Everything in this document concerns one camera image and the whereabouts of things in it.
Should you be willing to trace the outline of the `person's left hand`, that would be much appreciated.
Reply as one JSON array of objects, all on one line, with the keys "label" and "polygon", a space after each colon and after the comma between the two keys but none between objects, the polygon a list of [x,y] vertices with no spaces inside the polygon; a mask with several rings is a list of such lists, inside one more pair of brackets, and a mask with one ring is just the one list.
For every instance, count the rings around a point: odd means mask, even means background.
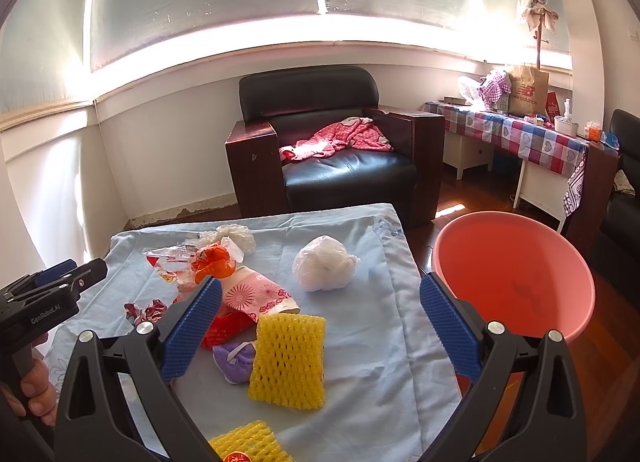
[{"label": "person's left hand", "polygon": [[58,401],[49,380],[49,369],[37,347],[46,344],[49,334],[44,334],[32,342],[32,370],[21,380],[21,392],[28,398],[27,408],[47,426],[55,426]]}]

